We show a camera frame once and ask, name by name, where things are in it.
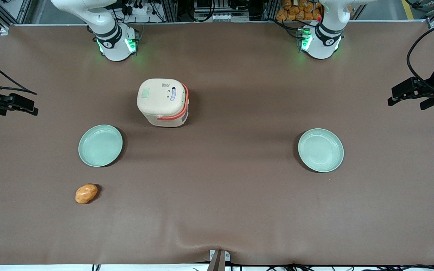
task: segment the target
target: orange handle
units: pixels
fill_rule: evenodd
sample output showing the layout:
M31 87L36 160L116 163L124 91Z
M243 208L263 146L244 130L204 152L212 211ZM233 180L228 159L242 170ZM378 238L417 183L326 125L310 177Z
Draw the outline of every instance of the orange handle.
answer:
M182 86L184 86L184 88L185 88L185 105L184 105L184 109L182 110L182 112L178 113L175 116L171 116L171 117L158 117L157 120L176 120L176 119L182 117L186 113L186 108L188 105L188 88L184 84L182 84Z

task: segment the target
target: table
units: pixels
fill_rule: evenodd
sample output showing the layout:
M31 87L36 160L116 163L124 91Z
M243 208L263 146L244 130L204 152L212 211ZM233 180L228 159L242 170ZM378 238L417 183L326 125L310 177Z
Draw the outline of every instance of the table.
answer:
M0 264L200 262L215 248L238 264L434 264L434 108L387 105L426 29L350 23L315 60L271 23L151 25L137 56L112 63L85 27L11 27L0 68L38 92L40 113L0 116ZM411 61L434 70L434 33ZM189 87L185 126L141 115L148 78ZM126 148L91 168L77 146L99 124ZM334 172L300 162L315 127L344 144ZM76 204L88 182L99 198Z

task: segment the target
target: green indicator light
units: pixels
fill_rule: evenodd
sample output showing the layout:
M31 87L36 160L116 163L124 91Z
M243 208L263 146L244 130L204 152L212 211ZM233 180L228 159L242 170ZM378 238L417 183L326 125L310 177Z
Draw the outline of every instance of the green indicator light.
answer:
M125 39L125 43L126 43L129 51L131 51L131 52L135 51L135 42L134 41Z

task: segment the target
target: plate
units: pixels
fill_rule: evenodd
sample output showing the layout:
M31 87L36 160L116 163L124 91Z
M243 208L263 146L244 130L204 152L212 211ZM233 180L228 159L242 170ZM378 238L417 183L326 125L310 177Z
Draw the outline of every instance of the plate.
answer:
M341 165L344 147L331 131L321 128L308 130L298 144L299 156L312 170L330 172Z
M78 145L81 160L89 166L105 166L115 161L122 152L124 140L119 130L111 125L98 125L86 131Z

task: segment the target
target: black cable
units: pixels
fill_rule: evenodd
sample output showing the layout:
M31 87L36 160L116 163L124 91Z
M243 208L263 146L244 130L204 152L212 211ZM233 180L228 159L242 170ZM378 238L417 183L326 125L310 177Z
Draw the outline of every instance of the black cable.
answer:
M118 20L120 20L120 21L124 21L121 17L119 17L119 16L117 16L117 13L115 12L115 9L114 9L114 7L113 7L113 4L111 5L111 7L112 7L112 10L113 10L113 15L115 15L115 20L116 21L118 21Z
M232 0L227 0L227 5L229 7L231 7L231 9L237 10L237 11L244 11L244 10L248 10L249 9L249 2L247 3L247 5L243 6L243 7L238 7L237 5L232 5Z
M101 264L92 264L92 271L99 271Z
M284 29L286 30L286 32L289 34L289 36L296 38L296 39L300 39L298 36L292 34L291 32L289 32L289 29L287 29L287 27L284 27Z
M15 80L13 80L11 77L9 77L7 74L5 74L2 70L0 70L0 74L2 74L3 76L5 76L9 81L13 82L13 83L14 83L15 85L17 85L18 87L24 89L26 92L37 95L35 92L30 91L30 90L27 89L26 87L22 86L21 84L19 84L19 83L16 82Z
M159 10L156 8L154 0L150 0L149 3L150 3L150 6L152 6L152 9L157 14L157 17L162 21L162 23L164 23L165 22L164 17L160 14Z
M189 8L187 10L188 17L190 17L190 19L192 21L194 21L194 22L205 22L208 19L210 19L212 17L212 15L214 14L214 11L215 11L215 3L214 3L214 0L209 0L209 1L210 1L209 14L207 14L207 17L205 19L203 19L202 21L199 21L198 19L195 19L195 17L191 14L191 10L192 10L191 8ZM188 0L188 6L189 7L193 6L193 5L191 5L192 2L193 2L193 0Z
M415 3L411 3L410 0L405 0L406 3L408 3L408 5L410 5L412 8L422 8L423 6L420 5L420 3L415 2Z
M410 69L410 72L416 77L416 79L418 79L421 83L423 83L425 86L431 88L434 90L434 87L431 86L430 84L428 84L425 80L423 80L423 78L421 78L421 76L419 76L417 74L417 72L415 71L415 69L413 69L413 67L411 66L410 63L410 56L411 56L411 52L413 52L413 49L416 47L416 45L429 33L434 31L434 27L429 29L427 32L425 32L423 35L421 35L416 41L415 43L413 43L413 45L411 46L410 50L408 51L408 54L406 55L406 64L408 65L408 69Z
M0 89L7 89L7 90L15 90L15 91L21 91L21 92L26 92L26 93L31 93L34 95L38 95L33 91L27 90L27 89L22 89L22 88L15 88L15 87L0 87Z

